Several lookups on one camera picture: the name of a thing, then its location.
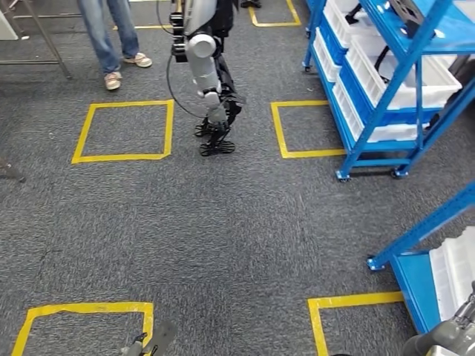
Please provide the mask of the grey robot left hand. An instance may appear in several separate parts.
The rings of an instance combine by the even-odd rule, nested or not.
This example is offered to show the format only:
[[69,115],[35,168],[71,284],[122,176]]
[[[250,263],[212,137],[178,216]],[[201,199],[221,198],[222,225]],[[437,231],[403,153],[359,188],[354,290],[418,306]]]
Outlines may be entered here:
[[147,332],[143,332],[135,337],[130,346],[122,347],[120,352],[124,356],[160,356],[164,355],[165,350],[176,336],[177,328],[170,321],[165,320],[153,329],[151,339],[144,342],[148,336]]

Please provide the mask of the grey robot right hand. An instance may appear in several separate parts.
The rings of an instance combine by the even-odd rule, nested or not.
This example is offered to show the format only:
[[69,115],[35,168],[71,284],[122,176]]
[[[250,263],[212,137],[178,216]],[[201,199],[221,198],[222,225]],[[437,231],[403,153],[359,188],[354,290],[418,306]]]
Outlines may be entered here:
[[402,355],[473,355],[474,281],[472,291],[455,313],[429,332],[417,334],[406,341]]

